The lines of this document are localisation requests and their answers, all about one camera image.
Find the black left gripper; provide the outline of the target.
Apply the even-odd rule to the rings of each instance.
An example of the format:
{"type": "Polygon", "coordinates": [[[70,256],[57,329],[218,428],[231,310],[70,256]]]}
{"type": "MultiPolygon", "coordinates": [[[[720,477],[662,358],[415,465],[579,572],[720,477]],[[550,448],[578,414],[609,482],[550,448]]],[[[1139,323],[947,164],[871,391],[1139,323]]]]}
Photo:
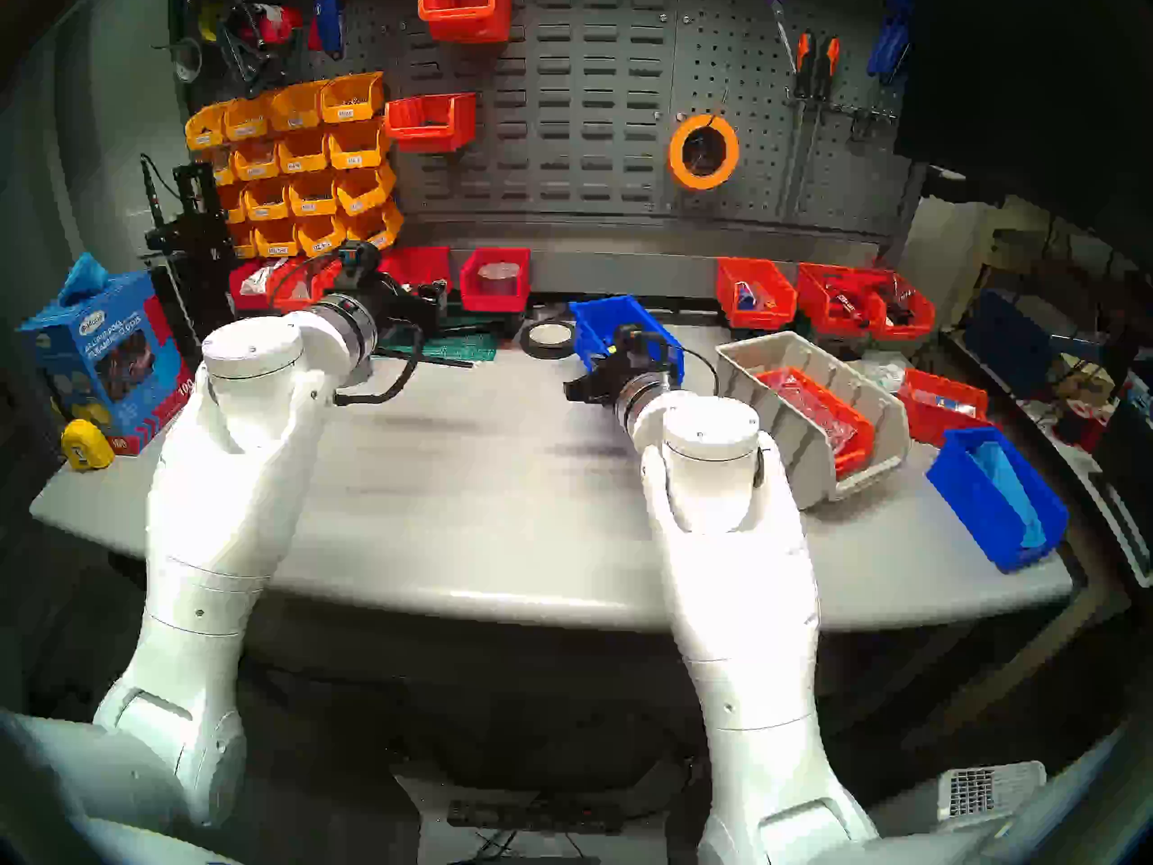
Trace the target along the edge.
{"type": "Polygon", "coordinates": [[[378,323],[408,323],[412,326],[424,329],[424,325],[444,325],[447,321],[449,281],[446,279],[435,279],[432,283],[422,284],[422,298],[397,283],[389,273],[377,273],[380,286],[380,306],[377,309],[378,323]]]}

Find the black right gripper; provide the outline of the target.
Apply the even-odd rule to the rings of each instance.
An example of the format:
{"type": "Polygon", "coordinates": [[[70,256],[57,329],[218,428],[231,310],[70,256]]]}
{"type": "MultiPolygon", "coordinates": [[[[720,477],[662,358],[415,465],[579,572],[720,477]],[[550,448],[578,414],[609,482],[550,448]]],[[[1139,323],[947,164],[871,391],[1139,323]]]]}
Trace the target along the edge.
{"type": "Polygon", "coordinates": [[[568,403],[611,405],[634,376],[635,356],[594,356],[587,375],[564,382],[564,396],[568,403]]]}

